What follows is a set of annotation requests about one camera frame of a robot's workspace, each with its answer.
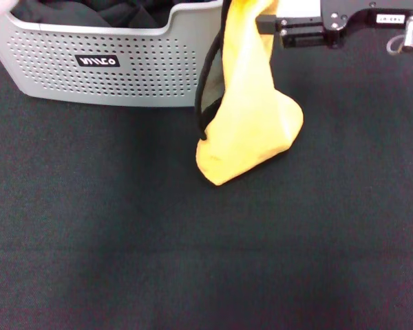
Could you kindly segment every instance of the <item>yellow towel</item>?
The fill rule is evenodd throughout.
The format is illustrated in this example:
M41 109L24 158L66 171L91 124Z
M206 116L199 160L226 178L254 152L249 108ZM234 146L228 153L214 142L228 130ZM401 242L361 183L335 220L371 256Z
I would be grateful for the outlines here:
M200 140L196 161L219 186L289 149L303 124L300 106L275 90L269 61L273 36L255 18L275 14L279 0L232 0L224 32L225 93Z

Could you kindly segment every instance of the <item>dark gray carpet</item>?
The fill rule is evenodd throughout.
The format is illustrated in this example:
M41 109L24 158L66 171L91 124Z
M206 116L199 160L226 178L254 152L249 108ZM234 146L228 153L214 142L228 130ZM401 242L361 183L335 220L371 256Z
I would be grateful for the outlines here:
M24 96L0 65L0 329L413 329L413 56L276 52L293 148L214 188L190 109Z

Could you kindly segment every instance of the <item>cable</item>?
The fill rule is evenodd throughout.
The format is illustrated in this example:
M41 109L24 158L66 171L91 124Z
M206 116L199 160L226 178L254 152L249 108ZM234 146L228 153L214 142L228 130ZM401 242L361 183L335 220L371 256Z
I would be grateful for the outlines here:
M404 39L404 38L405 38L404 34L400 34L398 36L394 36L393 38L391 38L387 43L387 47L386 47L387 53L389 53L392 56L399 55L402 52L403 42L401 42L397 50L393 50L392 46L395 43L395 41L399 39Z

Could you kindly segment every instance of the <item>basket logo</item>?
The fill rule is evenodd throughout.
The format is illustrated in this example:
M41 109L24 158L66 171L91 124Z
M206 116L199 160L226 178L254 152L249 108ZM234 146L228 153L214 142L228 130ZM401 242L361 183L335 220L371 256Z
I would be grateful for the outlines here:
M120 67L116 55L75 55L80 67Z

